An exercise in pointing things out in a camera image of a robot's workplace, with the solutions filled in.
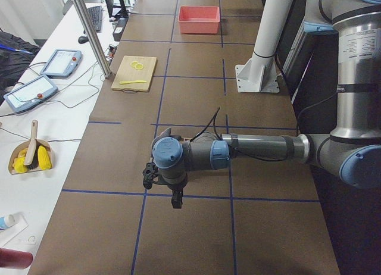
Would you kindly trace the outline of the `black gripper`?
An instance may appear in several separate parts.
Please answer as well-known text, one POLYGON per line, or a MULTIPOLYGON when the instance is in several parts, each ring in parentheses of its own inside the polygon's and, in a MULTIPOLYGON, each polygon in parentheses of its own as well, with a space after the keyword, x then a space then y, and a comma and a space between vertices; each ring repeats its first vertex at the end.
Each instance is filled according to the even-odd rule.
POLYGON ((184 174, 179 180, 170 183, 168 179, 159 172, 158 167, 153 162, 148 162, 143 174, 143 186, 145 189, 151 189, 152 185, 167 186, 172 190, 171 204, 174 209, 181 209, 183 205, 183 188, 188 183, 188 176, 184 174))

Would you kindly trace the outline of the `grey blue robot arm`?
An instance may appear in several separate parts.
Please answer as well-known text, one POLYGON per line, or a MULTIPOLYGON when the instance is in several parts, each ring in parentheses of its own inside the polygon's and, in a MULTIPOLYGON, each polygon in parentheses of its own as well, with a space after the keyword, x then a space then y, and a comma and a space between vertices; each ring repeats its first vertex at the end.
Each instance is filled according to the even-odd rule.
POLYGON ((380 0, 307 0, 304 30, 336 32, 336 127, 328 134, 262 136, 199 132, 189 140, 163 131, 152 142, 143 186, 164 185, 182 206, 189 171, 227 168, 232 158, 299 160, 360 189, 380 185, 380 0))

